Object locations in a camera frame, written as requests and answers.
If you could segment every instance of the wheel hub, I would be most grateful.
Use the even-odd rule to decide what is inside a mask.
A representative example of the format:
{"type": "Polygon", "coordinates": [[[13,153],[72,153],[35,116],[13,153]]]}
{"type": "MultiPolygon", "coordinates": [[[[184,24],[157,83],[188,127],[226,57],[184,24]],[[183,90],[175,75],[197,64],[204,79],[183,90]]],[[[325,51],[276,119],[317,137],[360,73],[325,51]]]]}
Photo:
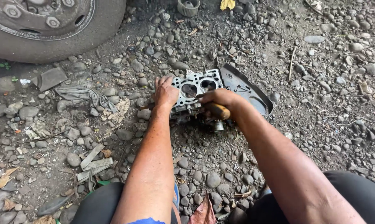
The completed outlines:
{"type": "Polygon", "coordinates": [[[0,29],[36,40],[69,38],[83,30],[95,0],[0,0],[0,29]]]}

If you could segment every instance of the tire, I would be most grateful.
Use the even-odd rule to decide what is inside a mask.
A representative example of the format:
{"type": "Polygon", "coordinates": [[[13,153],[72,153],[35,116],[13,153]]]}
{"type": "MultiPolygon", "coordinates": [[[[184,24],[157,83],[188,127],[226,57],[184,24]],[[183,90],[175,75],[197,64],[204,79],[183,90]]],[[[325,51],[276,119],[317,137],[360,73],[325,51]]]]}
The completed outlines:
{"type": "Polygon", "coordinates": [[[80,33],[57,41],[21,38],[0,30],[0,58],[24,63],[49,63],[85,53],[118,30],[126,0],[96,0],[93,17],[80,33]]]}

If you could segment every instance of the dirt ground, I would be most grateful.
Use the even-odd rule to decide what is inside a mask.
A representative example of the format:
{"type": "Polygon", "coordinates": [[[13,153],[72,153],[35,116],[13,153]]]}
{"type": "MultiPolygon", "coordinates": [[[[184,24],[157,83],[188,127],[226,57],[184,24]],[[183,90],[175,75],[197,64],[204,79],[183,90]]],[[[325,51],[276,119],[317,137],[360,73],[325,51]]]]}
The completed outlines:
{"type": "MultiPolygon", "coordinates": [[[[111,157],[114,163],[97,179],[124,182],[149,122],[137,114],[138,108],[150,102],[155,77],[182,76],[176,61],[193,71],[213,69],[211,51],[274,102],[266,119],[321,170],[349,170],[375,182],[375,1],[321,2],[319,13],[304,1],[250,1],[237,1],[235,9],[224,11],[219,2],[202,1],[191,18],[180,15],[173,3],[129,4],[119,32],[90,52],[53,64],[0,67],[2,110],[17,102],[34,107],[0,113],[0,178],[20,167],[0,190],[0,224],[32,223],[43,210],[68,224],[67,210],[75,212],[89,192],[88,183],[78,186],[75,180],[82,172],[79,160],[98,144],[105,147],[94,160],[111,157]],[[97,107],[90,100],[60,110],[64,99],[53,88],[41,92],[32,83],[21,84],[57,67],[68,79],[60,87],[85,82],[115,101],[118,117],[111,119],[108,112],[95,116],[97,107]],[[26,122],[25,117],[32,119],[26,122]],[[66,131],[31,144],[26,123],[41,126],[35,131],[41,138],[66,131]],[[81,133],[67,131],[71,127],[81,133]],[[74,190],[77,194],[62,203],[48,203],[74,190]],[[5,198],[14,203],[10,209],[4,207],[5,198]]],[[[264,187],[244,136],[224,126],[217,134],[197,122],[170,127],[175,182],[189,191],[182,195],[187,198],[180,206],[183,223],[197,207],[195,194],[203,197],[206,189],[220,217],[236,206],[252,206],[264,187]],[[212,188],[208,178],[224,185],[212,188]],[[233,197],[249,191],[246,199],[233,197]]]]}

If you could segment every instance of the green leaf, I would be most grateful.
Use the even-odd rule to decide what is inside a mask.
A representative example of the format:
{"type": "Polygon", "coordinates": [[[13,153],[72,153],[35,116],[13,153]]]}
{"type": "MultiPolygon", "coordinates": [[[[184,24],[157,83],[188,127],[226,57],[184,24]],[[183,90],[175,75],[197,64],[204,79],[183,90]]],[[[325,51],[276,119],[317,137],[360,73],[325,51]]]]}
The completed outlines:
{"type": "Polygon", "coordinates": [[[107,184],[110,184],[110,180],[108,180],[108,181],[98,181],[97,183],[101,184],[101,185],[107,185],[107,184]]]}

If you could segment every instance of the gray cloth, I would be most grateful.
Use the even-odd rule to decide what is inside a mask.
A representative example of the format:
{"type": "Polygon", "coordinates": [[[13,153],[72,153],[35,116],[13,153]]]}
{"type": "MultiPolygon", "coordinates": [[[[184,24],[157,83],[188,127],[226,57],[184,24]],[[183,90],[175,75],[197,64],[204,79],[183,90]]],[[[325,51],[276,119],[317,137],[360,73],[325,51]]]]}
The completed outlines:
{"type": "Polygon", "coordinates": [[[66,100],[74,103],[81,103],[85,100],[92,100],[94,106],[101,105],[104,109],[113,113],[117,112],[117,108],[112,102],[103,94],[97,93],[93,89],[83,87],[66,87],[58,88],[55,91],[66,100]]]}

